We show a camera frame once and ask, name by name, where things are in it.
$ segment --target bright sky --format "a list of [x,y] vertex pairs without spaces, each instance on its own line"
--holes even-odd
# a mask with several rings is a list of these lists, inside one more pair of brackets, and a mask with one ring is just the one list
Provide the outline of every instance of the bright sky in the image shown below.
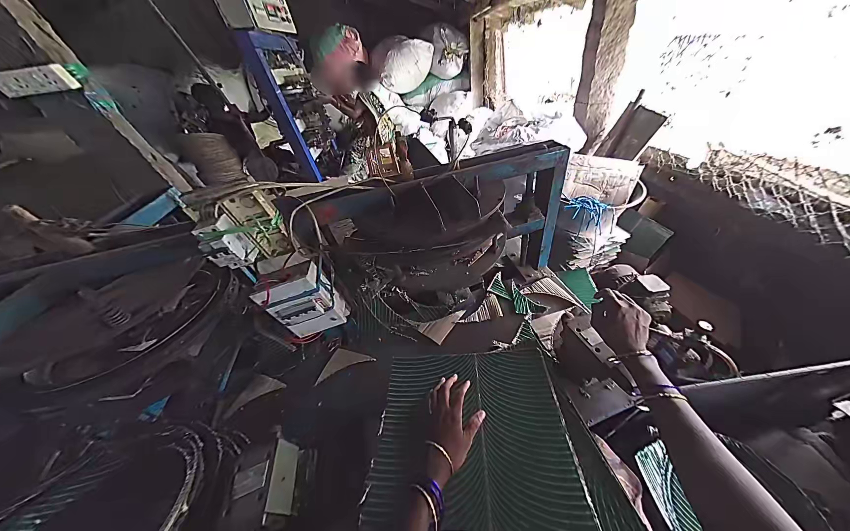
[[[518,103],[574,94],[588,18],[562,6],[507,31]],[[655,147],[699,162],[723,144],[850,173],[850,2],[639,0],[616,116],[639,89],[671,115]]]

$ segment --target bangle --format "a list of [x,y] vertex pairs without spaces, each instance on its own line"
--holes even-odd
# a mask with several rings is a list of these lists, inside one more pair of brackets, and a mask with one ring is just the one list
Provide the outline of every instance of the bangle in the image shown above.
[[[665,385],[664,383],[652,383],[648,387],[657,387],[658,389],[672,389],[675,393],[681,394],[681,390],[677,385]],[[641,395],[641,389],[636,388],[635,394]]]
[[654,395],[645,395],[641,397],[643,401],[656,399],[656,398],[671,398],[675,400],[683,400],[684,402],[690,402],[688,397],[682,395],[681,393],[655,393]]
[[431,510],[431,523],[434,525],[434,531],[438,531],[438,513],[434,510],[434,502],[431,501],[431,496],[428,491],[423,489],[420,485],[413,483],[412,487],[417,489],[422,493],[422,496],[425,496],[425,502],[428,503],[428,508]]
[[640,358],[642,356],[654,356],[650,351],[635,351],[629,354],[616,354],[614,358],[611,358],[609,361],[620,362],[621,360],[629,359],[629,358]]
[[438,513],[438,518],[440,519],[445,514],[445,496],[442,495],[441,487],[438,487],[438,482],[433,479],[425,479],[416,485],[431,494],[431,500],[435,502],[435,511]]
[[432,448],[434,448],[438,452],[441,452],[441,454],[448,460],[448,466],[451,467],[452,474],[454,474],[455,473],[455,462],[452,461],[452,457],[450,455],[448,455],[448,452],[444,448],[442,448],[442,446],[440,444],[438,444],[435,441],[425,441],[425,444],[431,446]]

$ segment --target chain link fence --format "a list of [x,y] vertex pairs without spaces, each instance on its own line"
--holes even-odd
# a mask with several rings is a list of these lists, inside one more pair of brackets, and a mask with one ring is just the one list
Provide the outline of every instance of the chain link fence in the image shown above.
[[642,162],[697,178],[758,215],[789,223],[822,245],[850,256],[850,175],[768,155],[713,149],[697,169],[667,151],[648,148]]

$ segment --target blue rope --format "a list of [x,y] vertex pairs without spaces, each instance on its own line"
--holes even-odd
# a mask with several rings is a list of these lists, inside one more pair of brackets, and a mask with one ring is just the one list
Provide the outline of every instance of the blue rope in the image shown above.
[[585,211],[586,213],[588,213],[589,220],[585,223],[585,229],[588,230],[589,226],[592,224],[592,221],[595,221],[596,225],[602,222],[603,212],[611,208],[611,205],[607,205],[599,199],[587,198],[584,196],[582,198],[570,199],[570,204],[566,205],[566,207],[564,208],[566,208],[567,210],[575,209],[575,211],[573,212],[573,219],[575,219],[576,216],[579,215],[580,211]]

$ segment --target gold bangle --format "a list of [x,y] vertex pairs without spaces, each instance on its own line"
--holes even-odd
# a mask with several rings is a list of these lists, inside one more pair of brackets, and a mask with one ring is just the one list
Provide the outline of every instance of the gold bangle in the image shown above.
[[412,484],[412,487],[415,487],[419,492],[422,493],[422,496],[425,496],[425,502],[428,503],[428,508],[431,510],[431,521],[434,522],[434,531],[438,531],[438,513],[434,511],[434,502],[431,501],[431,496],[429,493],[422,489],[419,485],[415,483]]
[[428,444],[429,446],[433,447],[438,452],[441,452],[441,454],[448,460],[448,466],[451,467],[452,474],[454,474],[455,473],[455,462],[452,461],[452,457],[450,455],[448,455],[448,452],[446,452],[445,449],[442,448],[441,445],[438,444],[435,441],[425,441],[425,444]]
[[655,393],[654,395],[645,395],[641,397],[642,400],[649,400],[653,398],[671,398],[675,400],[683,400],[684,402],[690,402],[688,397],[682,395],[681,393]]

